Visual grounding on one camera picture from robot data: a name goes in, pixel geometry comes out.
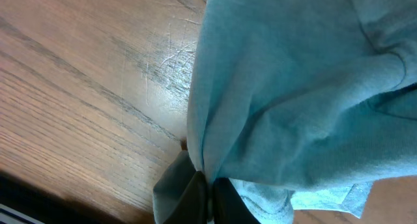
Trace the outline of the light blue t-shirt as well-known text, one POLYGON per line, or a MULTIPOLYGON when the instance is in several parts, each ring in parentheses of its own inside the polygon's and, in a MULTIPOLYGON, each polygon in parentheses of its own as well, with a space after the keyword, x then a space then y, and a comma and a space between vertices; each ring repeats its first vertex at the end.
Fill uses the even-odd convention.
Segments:
POLYGON ((376 180, 416 174, 416 0, 207 0, 187 148, 153 189, 157 223, 201 171, 260 223, 360 216, 376 180))

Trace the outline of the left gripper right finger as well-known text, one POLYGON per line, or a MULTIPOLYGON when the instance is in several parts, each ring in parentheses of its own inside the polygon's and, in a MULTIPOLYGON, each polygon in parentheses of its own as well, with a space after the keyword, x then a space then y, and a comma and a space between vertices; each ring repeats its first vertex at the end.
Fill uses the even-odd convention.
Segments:
POLYGON ((213 184, 213 212, 215 224, 260 224, 228 178, 218 178, 213 184))

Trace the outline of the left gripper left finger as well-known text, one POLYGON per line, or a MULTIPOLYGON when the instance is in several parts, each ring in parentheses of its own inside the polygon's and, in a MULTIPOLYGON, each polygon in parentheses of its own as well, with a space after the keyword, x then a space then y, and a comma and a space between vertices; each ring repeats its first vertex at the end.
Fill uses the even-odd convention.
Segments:
POLYGON ((201 171, 197 171, 164 224, 207 224, 207 183, 201 171))

